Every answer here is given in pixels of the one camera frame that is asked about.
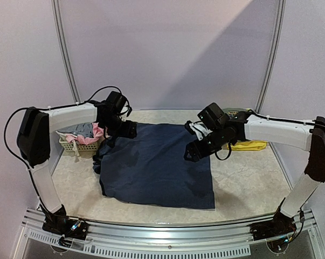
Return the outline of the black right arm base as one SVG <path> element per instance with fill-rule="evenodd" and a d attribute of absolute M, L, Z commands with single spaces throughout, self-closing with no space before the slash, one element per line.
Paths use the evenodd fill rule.
<path fill-rule="evenodd" d="M 250 233 L 253 235 L 255 241 L 292 233 L 291 237 L 288 237 L 285 241 L 285 243 L 290 243 L 300 235 L 305 222 L 304 211 L 302 208 L 298 210 L 301 227 L 300 230 L 297 231 L 294 217 L 290 218 L 284 215 L 281 212 L 281 206 L 282 204 L 279 205 L 271 220 L 256 222 L 249 225 Z"/>

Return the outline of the grey garment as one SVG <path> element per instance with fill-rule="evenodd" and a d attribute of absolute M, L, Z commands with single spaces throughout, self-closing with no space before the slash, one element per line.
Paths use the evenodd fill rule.
<path fill-rule="evenodd" d="M 94 137 L 93 125 L 91 122 L 64 127 L 64 128 L 56 130 L 56 132 L 61 133 L 61 134 L 72 134 L 72 135 L 76 135 L 76 136 L 82 135 L 85 138 Z"/>

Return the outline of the green printed folded t-shirt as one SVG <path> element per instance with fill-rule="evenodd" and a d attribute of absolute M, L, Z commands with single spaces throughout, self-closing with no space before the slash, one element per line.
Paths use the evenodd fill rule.
<path fill-rule="evenodd" d="M 224 108 L 223 111 L 230 117 L 230 118 L 234 118 L 237 113 L 241 112 L 241 111 L 247 111 L 247 109 L 244 108 Z"/>

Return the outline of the aluminium frame post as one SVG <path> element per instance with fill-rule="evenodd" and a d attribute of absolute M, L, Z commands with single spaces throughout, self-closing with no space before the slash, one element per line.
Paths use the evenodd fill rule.
<path fill-rule="evenodd" d="M 285 6 L 286 6 L 285 0 L 278 1 L 278 6 L 276 9 L 276 15 L 275 15 L 274 28 L 273 28 L 273 33 L 272 33 L 271 46 L 270 46 L 267 66 L 266 66 L 266 70 L 265 70 L 265 74 L 264 74 L 264 80 L 263 80 L 263 84 L 262 84 L 260 93 L 258 95 L 257 103 L 255 105 L 255 111 L 258 113 L 261 112 L 262 107 L 264 105 L 264 101 L 265 101 L 266 94 L 268 91 L 269 82 L 270 82 L 270 79 L 272 76 L 273 67 L 274 67 L 274 63 L 276 60 L 280 36 L 281 36 L 283 18 L 284 18 L 284 13 L 285 13 Z"/>
<path fill-rule="evenodd" d="M 67 48 L 67 43 L 66 43 L 66 38 L 64 33 L 64 26 L 63 26 L 63 21 L 61 16 L 60 1 L 51 0 L 51 4 L 52 4 L 53 16 L 54 16 L 54 23 L 56 26 L 57 40 L 60 47 L 61 58 L 63 61 L 66 78 L 71 91 L 71 95 L 75 102 L 81 102 L 80 94 L 72 71 L 70 55 L 68 53 L 68 48 Z"/>

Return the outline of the beige perforated laundry basket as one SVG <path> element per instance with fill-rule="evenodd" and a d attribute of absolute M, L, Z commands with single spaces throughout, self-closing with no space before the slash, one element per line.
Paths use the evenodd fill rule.
<path fill-rule="evenodd" d="M 73 152 L 76 156 L 79 156 L 81 152 L 95 152 L 98 150 L 103 137 L 98 138 L 95 142 L 92 142 L 88 145 L 81 144 L 76 140 L 72 140 L 68 142 L 66 139 L 66 134 L 58 133 L 59 135 L 59 143 L 62 148 L 67 152 Z"/>

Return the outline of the right aluminium frame post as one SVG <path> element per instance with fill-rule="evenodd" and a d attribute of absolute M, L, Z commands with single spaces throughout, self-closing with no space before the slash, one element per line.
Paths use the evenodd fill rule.
<path fill-rule="evenodd" d="M 272 33 L 271 46 L 270 46 L 267 66 L 266 66 L 266 70 L 265 70 L 265 74 L 264 74 L 264 80 L 263 80 L 263 84 L 262 84 L 260 93 L 258 95 L 257 103 L 255 105 L 255 111 L 258 113 L 261 112 L 262 107 L 264 105 L 264 101 L 265 101 L 266 94 L 268 91 L 269 82 L 270 82 L 270 79 L 272 76 L 273 67 L 274 67 L 274 63 L 276 60 L 280 36 L 281 36 L 283 18 L 284 18 L 284 13 L 285 13 L 285 6 L 286 6 L 285 0 L 278 1 L 278 6 L 276 9 L 276 15 L 275 15 L 274 28 L 273 28 L 273 33 Z"/>

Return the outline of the aluminium front rail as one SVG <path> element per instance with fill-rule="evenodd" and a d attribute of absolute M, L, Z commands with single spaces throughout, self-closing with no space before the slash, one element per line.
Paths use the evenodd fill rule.
<path fill-rule="evenodd" d="M 325 247 L 311 210 L 300 235 L 255 240 L 250 225 L 270 214 L 209 224 L 141 224 L 91 222 L 84 240 L 43 231 L 42 212 L 28 209 L 22 220 L 14 258 L 325 258 Z"/>

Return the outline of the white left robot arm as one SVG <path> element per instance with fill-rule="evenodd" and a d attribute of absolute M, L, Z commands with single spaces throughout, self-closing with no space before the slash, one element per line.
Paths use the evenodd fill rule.
<path fill-rule="evenodd" d="M 48 221 L 50 227 L 58 234 L 66 234 L 70 223 L 56 213 L 63 205 L 49 169 L 51 133 L 73 125 L 95 122 L 110 136 L 132 139 L 137 135 L 136 123 L 127 120 L 132 108 L 127 101 L 113 104 L 91 100 L 50 108 L 25 107 L 23 111 L 25 113 L 17 136 L 20 157 L 27 163 L 44 214 L 53 214 Z"/>

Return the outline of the pink garment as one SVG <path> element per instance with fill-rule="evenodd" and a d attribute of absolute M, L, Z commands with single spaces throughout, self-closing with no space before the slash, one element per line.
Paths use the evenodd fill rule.
<path fill-rule="evenodd" d="M 104 135 L 104 129 L 96 122 L 78 124 L 61 129 L 60 133 L 65 134 L 68 143 L 77 142 L 81 145 L 90 145 L 97 142 Z"/>

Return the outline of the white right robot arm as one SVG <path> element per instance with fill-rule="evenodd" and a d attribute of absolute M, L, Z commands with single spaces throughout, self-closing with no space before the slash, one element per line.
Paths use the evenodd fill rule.
<path fill-rule="evenodd" d="M 289 227 L 289 219 L 306 204 L 318 187 L 325 183 L 325 117 L 296 120 L 269 117 L 254 111 L 241 111 L 233 117 L 206 110 L 198 115 L 198 121 L 187 121 L 186 130 L 194 135 L 194 141 L 185 148 L 184 159 L 197 162 L 217 154 L 225 145 L 240 142 L 265 141 L 272 144 L 283 169 L 292 160 L 303 161 L 299 174 L 288 178 L 290 193 L 278 209 L 280 215 L 271 220 L 268 230 L 280 235 Z"/>

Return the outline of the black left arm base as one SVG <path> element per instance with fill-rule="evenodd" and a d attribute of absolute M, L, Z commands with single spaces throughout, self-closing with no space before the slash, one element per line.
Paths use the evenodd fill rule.
<path fill-rule="evenodd" d="M 89 224 L 83 219 L 71 218 L 67 216 L 65 207 L 61 205 L 55 213 L 48 212 L 42 208 L 45 214 L 45 221 L 42 229 L 44 231 L 63 236 L 65 238 L 76 238 L 79 240 L 85 240 Z"/>

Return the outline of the yellow folded t-shirt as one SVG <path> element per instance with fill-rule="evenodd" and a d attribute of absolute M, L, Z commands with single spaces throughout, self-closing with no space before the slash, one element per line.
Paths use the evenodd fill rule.
<path fill-rule="evenodd" d="M 267 147 L 266 141 L 238 141 L 230 146 L 234 151 L 261 151 Z"/>

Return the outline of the left aluminium frame post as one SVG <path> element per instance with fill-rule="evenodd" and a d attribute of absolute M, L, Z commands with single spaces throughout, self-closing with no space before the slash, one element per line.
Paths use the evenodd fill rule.
<path fill-rule="evenodd" d="M 54 16 L 54 23 L 56 26 L 57 40 L 60 47 L 61 58 L 63 61 L 66 78 L 71 91 L 71 95 L 75 102 L 81 102 L 80 94 L 72 71 L 70 55 L 68 53 L 68 48 L 67 48 L 67 43 L 66 43 L 66 38 L 64 33 L 64 26 L 63 26 L 63 21 L 61 16 L 60 1 L 51 0 L 51 4 L 52 4 L 53 16 Z"/>

